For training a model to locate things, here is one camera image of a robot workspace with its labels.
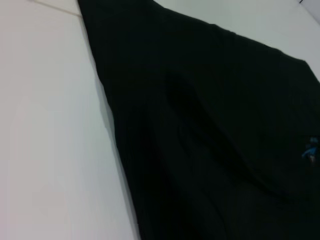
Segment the white background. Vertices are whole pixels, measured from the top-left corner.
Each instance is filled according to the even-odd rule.
[[[320,26],[296,0],[158,2],[304,59],[320,79]],[[0,114],[1,240],[137,239],[80,18],[0,0]]]

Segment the black fabric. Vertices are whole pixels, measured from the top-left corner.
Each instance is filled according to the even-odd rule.
[[[142,240],[320,239],[306,62],[151,0],[78,0]]]

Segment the black garment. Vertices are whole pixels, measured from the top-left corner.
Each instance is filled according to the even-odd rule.
[[[142,240],[320,239],[304,61],[151,0],[78,2]]]

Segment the black cloth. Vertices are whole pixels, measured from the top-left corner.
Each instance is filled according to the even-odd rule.
[[[151,0],[78,0],[142,240],[320,239],[305,61]]]

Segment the black jacket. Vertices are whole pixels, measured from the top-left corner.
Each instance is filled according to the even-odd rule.
[[[78,2],[142,240],[320,239],[306,62],[152,0]]]

